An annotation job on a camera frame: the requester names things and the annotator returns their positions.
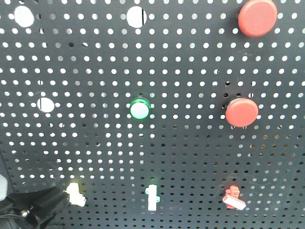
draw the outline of green indicator light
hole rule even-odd
[[[143,98],[138,97],[130,103],[130,114],[135,119],[145,119],[151,113],[151,103]]]

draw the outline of red toggle switch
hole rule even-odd
[[[241,32],[250,37],[260,37],[268,33],[275,25],[277,8],[271,0],[250,0],[238,16]]]
[[[240,191],[235,185],[230,186],[230,188],[225,191],[223,202],[227,205],[228,209],[237,208],[243,210],[246,207],[246,203],[238,198],[239,194]]]

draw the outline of black panel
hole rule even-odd
[[[238,31],[245,0],[142,0],[140,29],[132,0],[77,2],[0,2],[0,149],[15,191],[78,182],[87,205],[54,220],[65,229],[302,228],[305,1],[275,0],[259,38]],[[19,5],[35,16],[27,29]],[[139,94],[153,104],[144,121],[128,110]],[[247,128],[224,117],[237,94],[259,105]],[[243,211],[222,203],[233,184]]]

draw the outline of black cable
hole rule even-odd
[[[19,215],[14,215],[14,214],[7,214],[7,215],[0,216],[0,219],[5,219],[5,218],[23,219],[24,217],[19,216]]]

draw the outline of emergency stop button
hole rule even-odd
[[[250,0],[241,9],[238,25],[242,33],[249,37],[260,37],[275,25],[277,8],[271,0]]]

